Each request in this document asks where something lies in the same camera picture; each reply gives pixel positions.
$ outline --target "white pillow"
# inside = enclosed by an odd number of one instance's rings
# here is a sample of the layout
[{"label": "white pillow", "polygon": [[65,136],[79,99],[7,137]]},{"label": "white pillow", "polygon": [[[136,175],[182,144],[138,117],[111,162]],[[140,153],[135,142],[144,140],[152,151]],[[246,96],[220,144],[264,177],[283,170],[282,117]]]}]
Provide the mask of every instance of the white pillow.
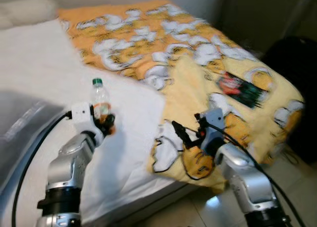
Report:
[{"label": "white pillow", "polygon": [[57,18],[53,0],[17,0],[0,3],[0,29],[36,24]]}]

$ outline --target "white bedsheet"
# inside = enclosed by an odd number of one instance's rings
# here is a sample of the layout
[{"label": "white bedsheet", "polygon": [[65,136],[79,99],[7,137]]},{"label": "white bedsheet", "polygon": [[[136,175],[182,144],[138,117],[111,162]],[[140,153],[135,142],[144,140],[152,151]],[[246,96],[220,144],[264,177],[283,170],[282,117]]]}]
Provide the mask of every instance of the white bedsheet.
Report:
[{"label": "white bedsheet", "polygon": [[[128,78],[83,66],[57,20],[0,31],[1,90],[24,92],[70,106],[89,100],[94,77],[101,77],[110,93],[117,132],[105,139],[86,169],[80,208],[83,223],[173,182],[145,169],[164,98]],[[74,134],[71,121],[63,121],[43,146],[58,149]],[[45,155],[44,148],[39,155]],[[47,179],[46,159],[38,158],[37,162],[29,168],[30,178],[23,185],[26,193],[19,202],[24,206],[18,208],[33,219],[41,213],[36,211],[36,202],[45,195]],[[32,218],[29,222],[19,220],[18,224],[32,226]]]}]

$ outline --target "plastic bottle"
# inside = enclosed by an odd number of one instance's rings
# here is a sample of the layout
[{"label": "plastic bottle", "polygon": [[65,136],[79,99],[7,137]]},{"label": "plastic bottle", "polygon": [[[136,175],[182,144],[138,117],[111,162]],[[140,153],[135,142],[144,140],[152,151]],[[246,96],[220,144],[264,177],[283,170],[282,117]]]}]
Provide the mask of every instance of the plastic bottle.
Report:
[{"label": "plastic bottle", "polygon": [[93,79],[92,103],[94,106],[94,116],[100,123],[103,123],[110,114],[109,93],[103,86],[101,78]]}]

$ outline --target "tiled floor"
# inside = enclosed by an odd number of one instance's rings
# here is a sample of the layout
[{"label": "tiled floor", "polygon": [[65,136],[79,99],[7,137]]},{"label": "tiled floor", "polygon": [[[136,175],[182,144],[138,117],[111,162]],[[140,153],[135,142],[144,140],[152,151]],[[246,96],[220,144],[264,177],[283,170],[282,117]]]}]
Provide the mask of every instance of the tiled floor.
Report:
[{"label": "tiled floor", "polygon": [[[294,166],[281,156],[266,170],[286,192],[307,227],[317,227],[317,168],[312,168],[301,160],[298,166]],[[284,200],[282,204],[292,220],[293,227],[298,227],[294,215]],[[214,196],[209,189],[200,188],[137,223],[136,226],[246,227],[247,225],[230,189]]]}]

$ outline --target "yellow blanket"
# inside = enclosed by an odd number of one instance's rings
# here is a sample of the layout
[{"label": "yellow blanket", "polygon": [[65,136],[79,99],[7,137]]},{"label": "yellow blanket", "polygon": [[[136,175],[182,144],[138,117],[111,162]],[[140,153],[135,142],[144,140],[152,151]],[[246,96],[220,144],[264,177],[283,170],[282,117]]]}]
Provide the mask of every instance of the yellow blanket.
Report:
[{"label": "yellow blanket", "polygon": [[303,99],[287,80],[169,1],[61,9],[59,18],[84,63],[165,94],[152,172],[198,185],[223,184],[209,156],[183,149],[172,120],[193,136],[194,113],[220,107],[225,131],[265,161],[301,116]]}]

